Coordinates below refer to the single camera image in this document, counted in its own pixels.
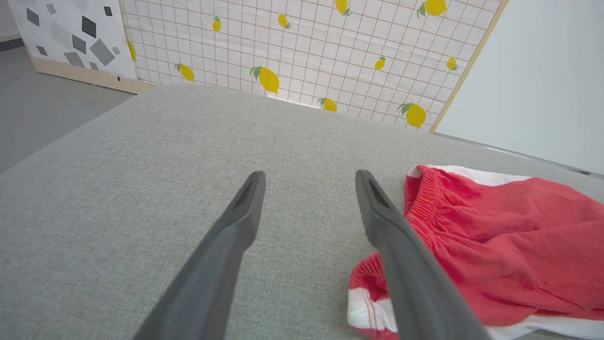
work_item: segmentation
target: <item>lemon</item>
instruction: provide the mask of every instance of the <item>lemon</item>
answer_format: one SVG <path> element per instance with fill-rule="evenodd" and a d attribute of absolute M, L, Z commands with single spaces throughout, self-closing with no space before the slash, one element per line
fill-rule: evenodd
<path fill-rule="evenodd" d="M 317 102 L 320 103 L 326 111 L 335 112 L 338 110 L 338 106 L 336 105 L 336 103 L 329 98 L 319 98 Z"/>
<path fill-rule="evenodd" d="M 279 25 L 281 25 L 281 27 L 283 28 L 292 27 L 292 24 L 288 23 L 288 19 L 283 14 L 279 14 L 279 19 L 277 21 L 279 22 Z"/>
<path fill-rule="evenodd" d="M 384 64 L 386 64 L 386 58 L 384 58 L 384 56 L 379 56 L 379 60 L 376 61 L 375 69 L 381 70 L 382 67 L 384 67 Z"/>
<path fill-rule="evenodd" d="M 336 0 L 336 9 L 342 15 L 349 16 L 352 14 L 350 8 L 348 7 L 348 0 Z"/>
<path fill-rule="evenodd" d="M 426 16 L 426 12 L 429 15 L 441 15 L 447 10 L 447 3 L 445 0 L 426 0 L 418 9 L 417 9 L 417 17 L 419 15 Z"/>
<path fill-rule="evenodd" d="M 419 106 L 418 104 L 413 103 L 404 103 L 400 104 L 397 111 L 400 111 L 400 114 L 407 113 L 406 119 L 409 125 L 414 126 L 416 128 L 421 128 L 422 124 L 426 121 L 426 111 Z"/>
<path fill-rule="evenodd" d="M 193 71 L 191 71 L 191 69 L 188 66 L 183 65 L 183 64 L 174 64 L 174 68 L 181 73 L 181 75 L 184 79 L 187 79 L 190 82 L 192 82 L 193 79 L 195 79 L 195 75 L 193 74 Z"/>
<path fill-rule="evenodd" d="M 137 51 L 134 49 L 134 45 L 130 42 L 130 40 L 126 40 L 128 43 L 128 48 L 130 49 L 130 55 L 132 56 L 132 60 L 137 61 Z"/>
<path fill-rule="evenodd" d="M 214 32 L 220 31 L 220 18 L 217 16 L 214 17 L 214 23 L 212 24 L 212 29 Z"/>
<path fill-rule="evenodd" d="M 279 90 L 279 78 L 277 78 L 277 75 L 273 71 L 266 67 L 262 67 L 261 65 L 252 67 L 249 70 L 249 73 L 252 74 L 252 72 L 254 73 L 254 77 L 256 79 L 260 77 L 260 83 L 266 91 L 277 94 L 277 91 Z"/>
<path fill-rule="evenodd" d="M 455 71 L 459 68 L 459 65 L 457 65 L 457 60 L 455 60 L 455 58 L 450 57 L 449 61 L 447 61 L 447 68 L 451 71 Z"/>

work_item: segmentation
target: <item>gray upholstered cushion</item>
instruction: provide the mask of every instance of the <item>gray upholstered cushion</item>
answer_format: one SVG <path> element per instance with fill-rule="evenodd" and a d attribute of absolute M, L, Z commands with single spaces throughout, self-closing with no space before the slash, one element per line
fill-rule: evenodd
<path fill-rule="evenodd" d="M 266 172 L 227 337 L 361 338 L 350 271 L 374 250 L 354 174 L 390 198 L 416 164 L 540 176 L 604 201 L 604 183 L 478 146 L 199 85 L 159 87 L 0 175 L 0 333 L 125 339 L 254 170 Z"/>

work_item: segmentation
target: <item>wooden frame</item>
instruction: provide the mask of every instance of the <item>wooden frame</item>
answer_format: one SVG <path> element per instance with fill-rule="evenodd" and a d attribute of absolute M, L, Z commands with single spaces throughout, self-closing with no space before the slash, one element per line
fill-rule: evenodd
<path fill-rule="evenodd" d="M 503 13 L 503 10 L 506 8 L 506 5 L 508 2 L 509 2 L 509 0 L 501 1 L 501 4 L 499 5 L 497 12 L 495 12 L 495 15 L 493 16 L 493 20 L 491 20 L 489 27 L 487 27 L 487 30 L 484 32 L 484 36 L 483 36 L 482 40 L 478 43 L 478 46 L 476 47 L 476 52 L 474 53 L 474 55 L 472 56 L 470 61 L 467 63 L 467 67 L 464 70 L 463 74 L 461 75 L 461 78 L 459 78 L 457 85 L 453 89 L 453 92 L 451 93 L 451 95 L 449 96 L 449 99 L 445 103 L 445 106 L 441 110 L 439 117 L 436 118 L 436 122 L 434 122 L 434 125 L 430 129 L 430 134 L 434 134 L 436 132 L 436 128 L 439 126 L 440 121 L 443 120 L 445 113 L 447 113 L 449 106 L 451 106 L 453 99 L 455 99 L 455 95 L 457 95 L 457 93 L 459 92 L 459 89 L 463 85 L 464 80 L 466 80 L 468 73 L 470 73 L 470 70 L 474 66 L 476 59 L 478 59 L 478 55 L 480 55 L 480 52 L 482 52 L 484 45 L 486 44 L 487 40 L 489 40 L 490 34 L 491 34 L 491 32 L 493 32 L 493 28 L 495 28 L 495 25 L 499 21 L 499 18 L 501 17 L 501 14 Z"/>
<path fill-rule="evenodd" d="M 25 49 L 30 56 L 31 63 L 33 64 L 36 72 L 134 94 L 141 94 L 155 87 L 155 85 L 149 83 L 114 76 L 104 71 L 97 71 L 90 68 L 82 68 L 70 64 L 64 64 L 62 62 L 33 57 L 29 49 L 27 49 L 27 45 Z"/>

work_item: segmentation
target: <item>white trim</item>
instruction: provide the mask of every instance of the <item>white trim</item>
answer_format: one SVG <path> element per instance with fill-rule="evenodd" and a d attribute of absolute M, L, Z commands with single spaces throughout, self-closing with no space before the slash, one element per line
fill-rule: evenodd
<path fill-rule="evenodd" d="M 348 324 L 358 329 L 398 332 L 392 300 L 372 301 L 365 288 L 348 290 Z M 531 315 L 524 321 L 505 327 L 486 326 L 493 340 L 512 340 L 536 330 L 588 340 L 604 339 L 604 321 Z"/>
<path fill-rule="evenodd" d="M 474 170 L 464 168 L 463 166 L 457 165 L 426 165 L 429 168 L 441 169 L 443 171 L 449 172 L 451 174 L 456 174 L 460 176 L 464 176 L 466 178 L 471 179 L 476 184 L 486 185 L 486 186 L 498 186 L 504 185 L 515 181 L 524 181 L 531 179 L 529 176 L 517 176 L 517 175 L 508 175 L 508 174 L 498 174 L 497 172 L 488 172 L 481 170 Z M 422 176 L 422 171 L 418 168 L 418 166 L 414 166 L 409 170 L 407 176 L 413 178 L 420 178 Z"/>

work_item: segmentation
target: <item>lemon pattern backdrop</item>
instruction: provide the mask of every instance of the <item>lemon pattern backdrop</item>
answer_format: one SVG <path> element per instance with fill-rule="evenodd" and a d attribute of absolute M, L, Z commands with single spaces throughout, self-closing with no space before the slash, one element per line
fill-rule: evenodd
<path fill-rule="evenodd" d="M 501 0 L 120 0 L 140 81 L 429 131 Z"/>

